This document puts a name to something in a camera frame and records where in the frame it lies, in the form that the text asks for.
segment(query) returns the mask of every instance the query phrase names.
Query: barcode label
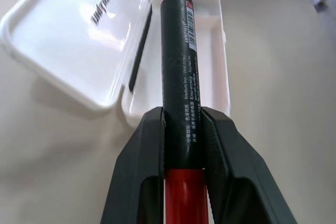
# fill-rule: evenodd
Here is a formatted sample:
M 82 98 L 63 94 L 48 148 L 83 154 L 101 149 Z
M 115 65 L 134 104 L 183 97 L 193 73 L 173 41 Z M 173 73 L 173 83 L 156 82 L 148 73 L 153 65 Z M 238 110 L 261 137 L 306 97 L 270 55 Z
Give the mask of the barcode label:
M 194 27 L 194 11 L 190 7 L 188 7 L 188 4 L 186 8 L 187 8 L 187 21 L 188 21 L 189 48 L 194 49 L 195 52 L 197 52 L 195 27 Z

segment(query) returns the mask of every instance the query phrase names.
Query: open plastic box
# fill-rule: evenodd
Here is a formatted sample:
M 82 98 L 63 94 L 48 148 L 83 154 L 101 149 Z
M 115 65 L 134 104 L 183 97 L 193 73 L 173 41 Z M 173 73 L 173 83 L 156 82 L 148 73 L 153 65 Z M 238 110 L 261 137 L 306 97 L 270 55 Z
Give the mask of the open plastic box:
M 130 125 L 162 106 L 162 0 L 20 0 L 1 21 L 5 49 L 93 110 L 122 96 Z M 193 0 L 201 105 L 229 115 L 220 0 Z M 133 92 L 129 80 L 150 7 L 152 18 Z

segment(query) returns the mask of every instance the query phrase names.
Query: table surface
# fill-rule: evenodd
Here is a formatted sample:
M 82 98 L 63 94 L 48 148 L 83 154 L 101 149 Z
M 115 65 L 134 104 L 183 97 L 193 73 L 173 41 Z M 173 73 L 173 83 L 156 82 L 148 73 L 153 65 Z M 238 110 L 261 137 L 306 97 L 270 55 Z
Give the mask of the table surface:
M 0 0 L 0 16 L 18 0 Z M 298 223 L 336 222 L 335 47 L 310 0 L 221 0 L 232 119 Z M 0 223 L 99 223 L 133 129 L 0 49 Z

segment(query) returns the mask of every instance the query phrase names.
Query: red marker cap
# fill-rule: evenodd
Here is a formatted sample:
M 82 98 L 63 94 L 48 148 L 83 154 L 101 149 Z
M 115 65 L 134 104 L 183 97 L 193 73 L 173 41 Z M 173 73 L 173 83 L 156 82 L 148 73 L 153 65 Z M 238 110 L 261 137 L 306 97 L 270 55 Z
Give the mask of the red marker cap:
M 165 189 L 167 224 L 208 224 L 203 169 L 167 170 Z

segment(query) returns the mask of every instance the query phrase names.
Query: case lid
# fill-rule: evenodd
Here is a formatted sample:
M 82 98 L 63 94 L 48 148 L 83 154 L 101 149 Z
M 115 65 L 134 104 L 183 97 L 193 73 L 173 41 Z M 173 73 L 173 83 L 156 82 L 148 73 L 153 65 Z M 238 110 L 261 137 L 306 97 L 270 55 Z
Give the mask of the case lid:
M 149 0 L 20 0 L 1 21 L 5 48 L 92 109 L 129 78 Z

